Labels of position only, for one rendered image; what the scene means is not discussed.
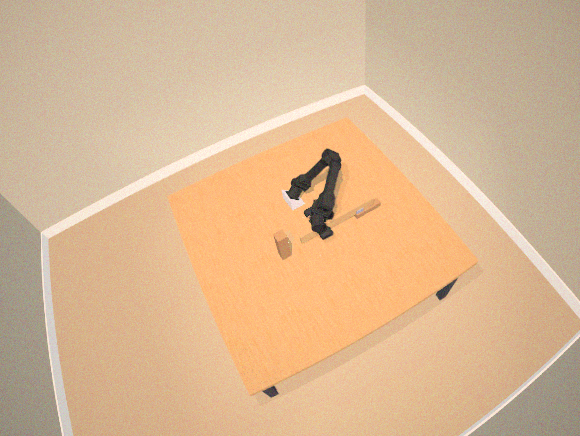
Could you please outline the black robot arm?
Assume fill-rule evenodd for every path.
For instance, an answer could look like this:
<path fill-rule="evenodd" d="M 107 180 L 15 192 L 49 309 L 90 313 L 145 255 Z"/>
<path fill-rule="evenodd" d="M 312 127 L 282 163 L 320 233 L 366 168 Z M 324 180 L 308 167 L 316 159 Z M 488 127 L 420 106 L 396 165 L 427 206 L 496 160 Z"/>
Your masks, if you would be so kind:
<path fill-rule="evenodd" d="M 330 149 L 324 149 L 321 153 L 321 160 L 310 168 L 306 173 L 300 174 L 291 180 L 291 187 L 285 191 L 290 199 L 299 200 L 302 191 L 306 191 L 311 187 L 311 181 L 327 167 L 328 175 L 324 190 L 319 194 L 318 199 L 313 199 L 311 206 L 311 230 L 313 232 L 322 232 L 324 230 L 324 222 L 333 219 L 335 206 L 335 184 L 341 169 L 340 153 Z"/>

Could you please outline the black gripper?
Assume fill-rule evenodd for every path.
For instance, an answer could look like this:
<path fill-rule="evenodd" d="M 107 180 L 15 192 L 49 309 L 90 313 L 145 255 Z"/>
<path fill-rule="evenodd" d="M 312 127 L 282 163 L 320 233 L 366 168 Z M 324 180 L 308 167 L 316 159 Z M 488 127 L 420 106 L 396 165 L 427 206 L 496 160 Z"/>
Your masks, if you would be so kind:
<path fill-rule="evenodd" d="M 307 208 L 307 209 L 304 210 L 304 215 L 306 216 L 306 218 L 309 215 L 312 217 L 312 215 L 311 215 L 311 207 L 309 207 L 309 208 Z M 310 219 L 309 220 L 310 224 L 311 224 L 311 217 L 309 218 Z M 329 238 L 330 236 L 333 235 L 332 229 L 330 227 L 327 227 L 327 225 L 325 224 L 325 222 L 324 222 L 324 230 L 322 232 L 317 232 L 317 233 L 319 234 L 319 236 L 321 237 L 322 240 L 325 240 L 325 239 L 327 239 L 327 238 Z"/>

